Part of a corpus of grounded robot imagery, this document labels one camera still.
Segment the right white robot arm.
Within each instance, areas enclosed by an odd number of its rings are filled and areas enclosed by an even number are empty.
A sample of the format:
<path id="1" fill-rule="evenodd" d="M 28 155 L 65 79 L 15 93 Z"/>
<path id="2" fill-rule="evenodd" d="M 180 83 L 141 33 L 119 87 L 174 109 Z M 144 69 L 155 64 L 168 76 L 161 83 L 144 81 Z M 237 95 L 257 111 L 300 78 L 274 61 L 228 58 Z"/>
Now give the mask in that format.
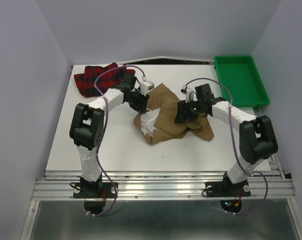
<path id="1" fill-rule="evenodd" d="M 177 103 L 176 124 L 194 121 L 205 114 L 229 125 L 236 163 L 226 172 L 227 179 L 221 182 L 221 189 L 224 194 L 233 195 L 239 190 L 239 183 L 247 180 L 261 162 L 278 152 L 271 119 L 246 113 L 230 101 L 215 97 L 208 83 L 195 89 L 185 84 L 181 92 L 185 100 Z"/>

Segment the red plaid skirt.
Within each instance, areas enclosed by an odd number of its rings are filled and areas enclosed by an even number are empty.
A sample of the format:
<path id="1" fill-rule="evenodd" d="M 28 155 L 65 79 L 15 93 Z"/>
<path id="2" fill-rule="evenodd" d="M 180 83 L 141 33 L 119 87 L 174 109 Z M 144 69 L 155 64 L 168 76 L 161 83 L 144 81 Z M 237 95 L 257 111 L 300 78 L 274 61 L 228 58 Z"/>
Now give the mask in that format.
<path id="1" fill-rule="evenodd" d="M 79 93 L 85 98 L 99 97 L 101 94 L 94 87 L 95 80 L 103 73 L 119 67 L 117 63 L 113 62 L 107 66 L 86 66 L 84 73 L 74 75 L 74 81 Z M 133 69 L 121 67 L 104 74 L 96 82 L 96 86 L 104 94 L 113 85 L 119 84 L 125 74 L 134 76 L 136 73 Z"/>

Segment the tan brown skirt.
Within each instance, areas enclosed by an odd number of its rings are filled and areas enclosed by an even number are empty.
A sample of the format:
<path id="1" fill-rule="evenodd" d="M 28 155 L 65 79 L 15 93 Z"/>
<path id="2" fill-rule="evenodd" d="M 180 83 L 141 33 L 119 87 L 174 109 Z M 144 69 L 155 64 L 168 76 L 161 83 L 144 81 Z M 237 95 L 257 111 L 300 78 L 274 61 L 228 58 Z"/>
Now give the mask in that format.
<path id="1" fill-rule="evenodd" d="M 148 94 L 147 112 L 137 114 L 133 124 L 141 131 L 149 145 L 170 139 L 182 139 L 188 132 L 204 141 L 211 141 L 214 138 L 214 132 L 205 114 L 186 123 L 174 123 L 180 100 L 163 83 Z"/>

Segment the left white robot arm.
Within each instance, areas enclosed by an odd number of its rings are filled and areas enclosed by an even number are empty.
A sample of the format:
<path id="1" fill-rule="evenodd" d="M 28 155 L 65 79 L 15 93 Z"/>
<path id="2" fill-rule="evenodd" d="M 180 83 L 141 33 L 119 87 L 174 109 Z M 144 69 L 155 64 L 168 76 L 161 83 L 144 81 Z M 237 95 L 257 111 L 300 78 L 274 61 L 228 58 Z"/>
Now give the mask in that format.
<path id="1" fill-rule="evenodd" d="M 112 85 L 105 93 L 94 101 L 76 105 L 69 136 L 79 152 L 81 175 L 79 182 L 72 182 L 73 197 L 86 198 L 114 198 L 111 192 L 117 183 L 103 183 L 103 172 L 98 164 L 98 153 L 104 138 L 109 113 L 115 107 L 128 103 L 136 112 L 142 114 L 147 111 L 148 92 L 154 88 L 154 83 L 144 76 L 136 88 L 137 78 L 125 74 L 123 80 Z"/>

